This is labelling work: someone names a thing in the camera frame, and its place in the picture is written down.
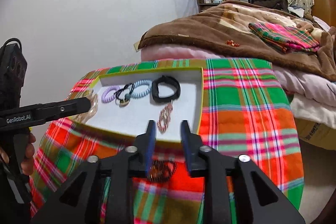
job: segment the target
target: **pink bedding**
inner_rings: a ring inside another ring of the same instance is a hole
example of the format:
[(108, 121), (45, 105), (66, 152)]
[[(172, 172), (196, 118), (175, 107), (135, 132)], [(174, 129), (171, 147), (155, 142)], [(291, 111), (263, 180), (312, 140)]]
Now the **pink bedding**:
[[(160, 59), (223, 58), (211, 51), (192, 46), (154, 45), (141, 50), (142, 61)], [(336, 107), (336, 85), (325, 78), (273, 66), (282, 88), (304, 95), (319, 103)]]

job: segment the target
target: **silver screw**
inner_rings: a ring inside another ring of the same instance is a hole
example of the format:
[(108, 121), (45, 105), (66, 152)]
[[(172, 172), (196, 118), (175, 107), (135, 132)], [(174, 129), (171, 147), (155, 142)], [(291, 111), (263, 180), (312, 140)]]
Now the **silver screw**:
[(211, 148), (207, 145), (202, 145), (199, 150), (201, 150), (202, 152), (210, 152)]
[(138, 148), (136, 146), (127, 146), (125, 150), (128, 153), (135, 153), (138, 151)]
[(87, 161), (90, 162), (90, 163), (97, 162), (98, 160), (99, 160), (99, 158), (96, 155), (92, 155), (92, 156), (87, 158)]
[(240, 155), (238, 159), (242, 162), (248, 162), (251, 160), (251, 158), (248, 155)]

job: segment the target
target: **human hand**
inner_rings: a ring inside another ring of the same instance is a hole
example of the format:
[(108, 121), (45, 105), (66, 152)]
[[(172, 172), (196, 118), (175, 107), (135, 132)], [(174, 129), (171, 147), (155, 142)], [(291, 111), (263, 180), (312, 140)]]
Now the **human hand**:
[[(26, 153), (25, 153), (25, 158), (23, 160), (23, 162), (21, 163), (21, 168), (22, 168), (22, 172), (27, 175), (30, 176), (33, 173), (33, 166), (34, 166), (34, 153), (35, 153), (35, 148), (32, 145), (32, 143), (36, 142), (36, 138), (35, 136), (30, 133), (29, 134), (29, 143), (26, 147)], [(2, 156), (3, 160), (8, 163), (9, 162), (9, 158), (8, 155), (4, 152), (4, 150), (0, 147), (0, 155)]]

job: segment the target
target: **brown blanket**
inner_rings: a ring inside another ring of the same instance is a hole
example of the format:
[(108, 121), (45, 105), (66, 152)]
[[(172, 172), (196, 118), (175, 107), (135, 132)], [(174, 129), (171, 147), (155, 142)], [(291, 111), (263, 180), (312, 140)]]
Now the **brown blanket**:
[[(336, 81), (333, 39), (329, 33), (322, 33), (321, 48), (315, 54), (283, 54), (267, 46), (250, 32), (248, 24), (260, 21), (283, 26), (307, 24), (286, 12), (228, 0), (197, 15), (153, 27), (142, 36), (138, 48), (156, 44), (194, 46), (230, 57), (264, 59), (280, 67), (313, 73)], [(228, 40), (233, 40), (240, 46), (227, 45)]]

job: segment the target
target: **plaid fabric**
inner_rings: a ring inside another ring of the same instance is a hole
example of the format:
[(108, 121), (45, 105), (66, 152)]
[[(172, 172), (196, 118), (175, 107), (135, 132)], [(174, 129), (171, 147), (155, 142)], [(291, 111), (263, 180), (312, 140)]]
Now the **plaid fabric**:
[[(204, 98), (199, 134), (204, 144), (224, 155), (250, 155), (275, 185), (299, 208), (303, 166), (288, 100), (271, 64), (258, 59), (162, 60), (92, 71), (72, 89), (80, 97), (98, 75), (161, 67), (203, 67)], [(34, 214), (82, 160), (115, 155), (126, 141), (92, 137), (68, 118), (53, 122), (41, 141), (31, 177)], [(134, 179), (134, 217), (141, 224), (202, 222), (203, 178), (190, 178), (180, 150), (156, 147), (155, 157), (174, 159), (175, 175), (167, 183)], [(236, 223), (229, 181), (233, 223)], [(105, 205), (101, 210), (102, 222)]]
[(261, 40), (284, 53), (293, 50), (316, 52), (320, 48), (320, 43), (307, 31), (301, 31), (296, 27), (284, 27), (272, 23), (250, 23), (249, 28)]

